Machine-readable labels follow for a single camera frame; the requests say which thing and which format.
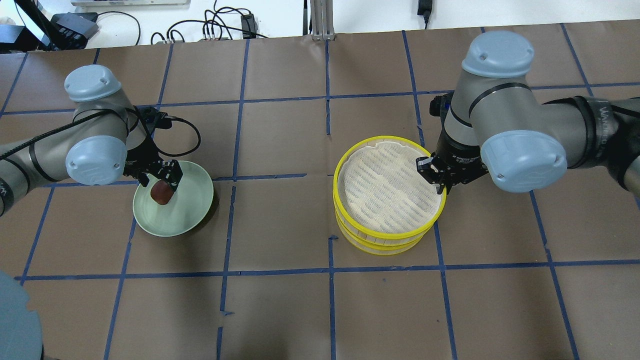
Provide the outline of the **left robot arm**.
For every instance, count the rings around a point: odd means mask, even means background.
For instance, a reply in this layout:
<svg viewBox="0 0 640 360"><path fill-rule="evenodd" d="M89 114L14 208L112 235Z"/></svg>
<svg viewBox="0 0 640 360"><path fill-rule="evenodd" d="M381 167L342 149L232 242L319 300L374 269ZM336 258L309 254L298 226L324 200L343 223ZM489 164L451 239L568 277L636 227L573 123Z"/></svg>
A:
<svg viewBox="0 0 640 360"><path fill-rule="evenodd" d="M101 186L125 176L147 187L155 178L151 198L169 203L183 171L173 155L158 148L153 132L170 129L176 117L134 106L121 82L100 64L69 73L64 89L77 105L70 123L1 146L2 214L32 190L67 179Z"/></svg>

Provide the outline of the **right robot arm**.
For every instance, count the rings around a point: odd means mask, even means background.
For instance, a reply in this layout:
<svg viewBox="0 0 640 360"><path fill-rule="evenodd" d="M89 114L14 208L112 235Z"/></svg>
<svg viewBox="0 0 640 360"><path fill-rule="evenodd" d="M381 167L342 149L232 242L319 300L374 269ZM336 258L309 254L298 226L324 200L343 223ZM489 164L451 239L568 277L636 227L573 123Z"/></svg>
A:
<svg viewBox="0 0 640 360"><path fill-rule="evenodd" d="M509 30L475 37L455 91L430 103L441 132L435 151L416 159L417 172L438 194L486 174L502 191L527 193L568 170L602 166L638 196L639 98L541 104L526 82L534 56L530 41Z"/></svg>

